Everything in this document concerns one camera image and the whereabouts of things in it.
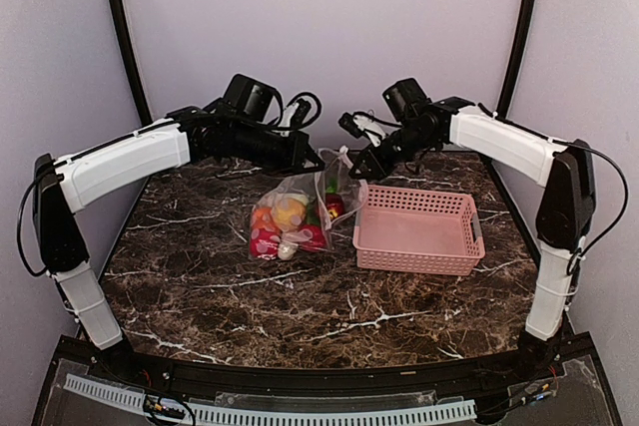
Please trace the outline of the orange toy fruit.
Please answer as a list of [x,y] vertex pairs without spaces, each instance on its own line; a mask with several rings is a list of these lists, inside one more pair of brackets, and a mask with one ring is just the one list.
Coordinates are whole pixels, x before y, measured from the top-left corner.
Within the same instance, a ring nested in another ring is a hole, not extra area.
[[272,209],[269,207],[255,208],[252,212],[251,229],[265,229],[267,231],[276,231],[272,217]]

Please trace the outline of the dark purple toy vegetable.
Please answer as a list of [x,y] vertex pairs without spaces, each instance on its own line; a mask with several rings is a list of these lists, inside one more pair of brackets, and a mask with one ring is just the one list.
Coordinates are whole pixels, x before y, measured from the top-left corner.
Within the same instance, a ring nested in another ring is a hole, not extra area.
[[326,193],[324,196],[324,206],[330,219],[336,219],[345,214],[345,204],[339,194]]

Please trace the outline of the yellow toy pear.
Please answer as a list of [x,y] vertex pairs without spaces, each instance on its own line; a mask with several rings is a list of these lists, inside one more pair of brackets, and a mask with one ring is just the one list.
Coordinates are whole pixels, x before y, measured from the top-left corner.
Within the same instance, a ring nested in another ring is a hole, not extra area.
[[306,219],[308,204],[309,199],[302,194],[281,196],[271,210],[275,225],[284,232],[298,230]]

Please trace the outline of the clear zip top bag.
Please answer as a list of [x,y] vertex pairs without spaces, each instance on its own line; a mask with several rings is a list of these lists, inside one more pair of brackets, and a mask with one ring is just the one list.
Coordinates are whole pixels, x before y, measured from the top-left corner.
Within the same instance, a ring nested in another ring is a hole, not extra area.
[[254,204],[249,222],[249,255],[290,260],[299,251],[332,250],[331,234],[364,206],[367,182],[349,175],[351,150],[321,149],[321,172],[286,177]]

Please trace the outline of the red toy apple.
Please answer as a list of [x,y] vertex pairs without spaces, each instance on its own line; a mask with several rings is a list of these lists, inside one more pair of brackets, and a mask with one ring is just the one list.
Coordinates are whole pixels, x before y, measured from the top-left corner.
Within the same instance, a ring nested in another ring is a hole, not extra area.
[[254,228],[251,231],[249,252],[253,258],[274,260],[278,257],[280,234],[265,228]]

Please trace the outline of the white toy cabbage with leaves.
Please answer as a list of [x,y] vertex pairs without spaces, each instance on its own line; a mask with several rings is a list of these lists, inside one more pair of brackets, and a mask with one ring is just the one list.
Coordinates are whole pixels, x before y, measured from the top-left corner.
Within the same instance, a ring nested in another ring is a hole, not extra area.
[[282,241],[278,246],[278,259],[283,261],[291,260],[299,249],[295,242]]

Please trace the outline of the red toy pomegranate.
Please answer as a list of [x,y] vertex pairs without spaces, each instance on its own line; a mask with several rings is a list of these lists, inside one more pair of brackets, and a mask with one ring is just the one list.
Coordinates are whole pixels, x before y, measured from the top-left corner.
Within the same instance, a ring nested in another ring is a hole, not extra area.
[[327,250],[327,240],[320,226],[306,224],[296,232],[296,241],[300,249],[309,252]]

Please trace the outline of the white toy radish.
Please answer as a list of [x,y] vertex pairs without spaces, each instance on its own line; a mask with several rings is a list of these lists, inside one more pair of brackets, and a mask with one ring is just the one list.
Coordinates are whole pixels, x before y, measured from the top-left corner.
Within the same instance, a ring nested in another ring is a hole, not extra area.
[[343,199],[343,195],[339,191],[340,180],[336,174],[329,174],[327,177],[323,177],[319,182],[319,186],[319,193],[311,197],[307,206],[306,224],[322,226],[323,224],[329,224],[335,220],[330,219],[325,210],[324,196],[326,193],[339,194]]

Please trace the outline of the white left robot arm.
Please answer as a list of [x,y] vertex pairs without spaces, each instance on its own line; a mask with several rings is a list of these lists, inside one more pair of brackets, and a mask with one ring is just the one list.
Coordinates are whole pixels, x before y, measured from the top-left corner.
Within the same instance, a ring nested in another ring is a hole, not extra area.
[[120,382],[141,373],[140,358],[114,313],[92,263],[81,218],[109,197],[160,173],[205,160],[239,159],[265,173],[323,170],[302,130],[265,125],[222,109],[187,107],[104,144],[34,165],[24,203],[32,208],[42,274],[50,277],[101,363]]

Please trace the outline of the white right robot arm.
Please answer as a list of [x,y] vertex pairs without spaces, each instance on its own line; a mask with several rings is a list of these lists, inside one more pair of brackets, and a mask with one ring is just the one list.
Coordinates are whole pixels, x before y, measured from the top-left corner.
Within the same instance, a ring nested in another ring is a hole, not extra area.
[[584,142],[564,145],[507,123],[459,97],[387,102],[395,130],[386,134],[366,112],[343,115],[349,133],[369,138],[350,169],[358,180],[378,181],[417,154],[455,145],[522,173],[542,187],[536,216],[540,265],[525,330],[549,340],[560,327],[577,258],[583,253],[596,205],[592,158]]

